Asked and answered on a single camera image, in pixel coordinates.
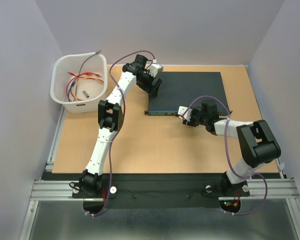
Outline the small grey transceiver module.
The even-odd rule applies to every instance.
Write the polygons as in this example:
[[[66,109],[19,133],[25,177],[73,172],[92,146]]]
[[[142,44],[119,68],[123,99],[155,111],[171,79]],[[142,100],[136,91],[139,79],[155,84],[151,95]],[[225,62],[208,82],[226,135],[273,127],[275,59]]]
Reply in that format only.
[[[84,90],[83,92],[82,92],[83,94],[84,94],[84,96],[86,97],[86,98],[89,98],[90,96],[88,95],[88,93]]]

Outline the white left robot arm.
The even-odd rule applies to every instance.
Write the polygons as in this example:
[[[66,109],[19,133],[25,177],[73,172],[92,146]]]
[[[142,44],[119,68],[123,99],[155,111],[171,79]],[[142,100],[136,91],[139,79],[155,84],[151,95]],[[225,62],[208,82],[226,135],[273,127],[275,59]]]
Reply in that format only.
[[[126,97],[131,88],[137,85],[150,97],[158,95],[161,79],[155,79],[163,70],[155,57],[148,59],[139,52],[135,59],[122,67],[121,76],[114,81],[115,87],[111,94],[98,103],[99,124],[98,136],[90,160],[79,178],[79,190],[84,190],[90,197],[101,193],[104,163],[110,146],[121,130],[126,110]]]

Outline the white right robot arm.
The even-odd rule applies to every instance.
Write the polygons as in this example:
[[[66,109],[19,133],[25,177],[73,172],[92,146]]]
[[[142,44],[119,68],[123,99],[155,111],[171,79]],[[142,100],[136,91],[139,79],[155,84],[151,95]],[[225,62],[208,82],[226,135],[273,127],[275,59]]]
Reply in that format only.
[[[201,107],[180,106],[178,117],[187,126],[202,125],[215,136],[224,136],[225,154],[229,165],[220,182],[221,192],[232,195],[238,185],[252,177],[260,167],[271,163],[282,154],[281,147],[265,120],[237,121],[230,119],[230,111],[213,96],[200,96],[192,101],[201,101]],[[239,142],[241,159],[232,165],[229,154],[228,138]]]

